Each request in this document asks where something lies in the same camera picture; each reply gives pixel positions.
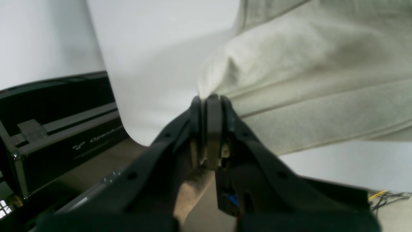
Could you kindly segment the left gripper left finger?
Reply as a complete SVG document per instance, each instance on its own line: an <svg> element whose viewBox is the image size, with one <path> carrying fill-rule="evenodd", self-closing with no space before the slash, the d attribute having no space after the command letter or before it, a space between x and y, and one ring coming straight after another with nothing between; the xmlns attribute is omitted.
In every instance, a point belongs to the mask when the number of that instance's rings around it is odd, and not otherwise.
<svg viewBox="0 0 412 232"><path fill-rule="evenodd" d="M201 99L172 120L112 184L79 207L49 216L40 232L179 232L173 212L185 178L199 167Z"/></svg>

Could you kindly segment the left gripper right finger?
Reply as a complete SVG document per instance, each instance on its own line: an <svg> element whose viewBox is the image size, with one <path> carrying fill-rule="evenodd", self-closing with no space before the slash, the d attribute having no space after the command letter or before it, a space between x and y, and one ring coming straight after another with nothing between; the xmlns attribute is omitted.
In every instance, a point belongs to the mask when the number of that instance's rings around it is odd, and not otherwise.
<svg viewBox="0 0 412 232"><path fill-rule="evenodd" d="M295 174L255 136L225 96L204 102L204 165L218 206L238 202L236 232L380 232L369 210L334 200Z"/></svg>

